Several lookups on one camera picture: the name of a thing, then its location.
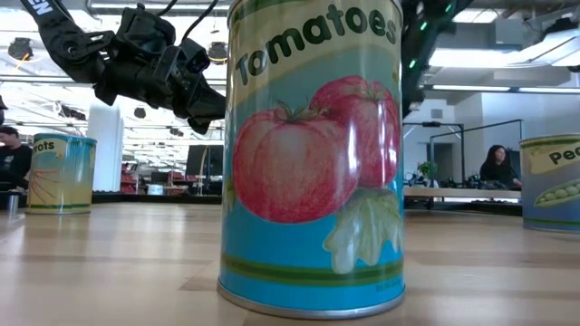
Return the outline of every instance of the white pillar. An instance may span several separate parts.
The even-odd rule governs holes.
[[[123,131],[119,104],[110,107],[99,100],[91,104],[87,137],[97,140],[92,190],[120,190]]]

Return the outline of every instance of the black shirt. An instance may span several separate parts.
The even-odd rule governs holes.
[[[16,149],[0,147],[0,181],[21,186],[33,160],[33,150],[26,145]]]
[[[511,185],[517,178],[516,172],[509,164],[498,165],[495,163],[483,163],[479,170],[482,181],[497,181],[504,185]]]

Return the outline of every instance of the tomato illustration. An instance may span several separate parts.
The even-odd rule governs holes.
[[[292,112],[280,105],[252,115],[234,145],[239,202],[276,223],[310,222],[336,212],[360,176],[353,139],[339,123],[305,108]]]
[[[327,82],[312,98],[311,110],[351,129],[361,166],[361,187],[384,187],[397,174],[401,149],[399,106],[376,81],[348,76]]]

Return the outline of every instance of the woman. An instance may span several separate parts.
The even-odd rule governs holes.
[[[501,145],[489,148],[488,158],[481,165],[479,176],[482,181],[497,181],[508,187],[522,188],[509,159],[506,159],[506,149]]]

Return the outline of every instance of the tomato can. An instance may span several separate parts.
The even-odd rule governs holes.
[[[26,213],[91,212],[96,145],[82,137],[34,135]]]
[[[241,0],[228,16],[218,290],[348,319],[402,301],[401,8]]]
[[[520,141],[524,227],[580,232],[580,134]]]

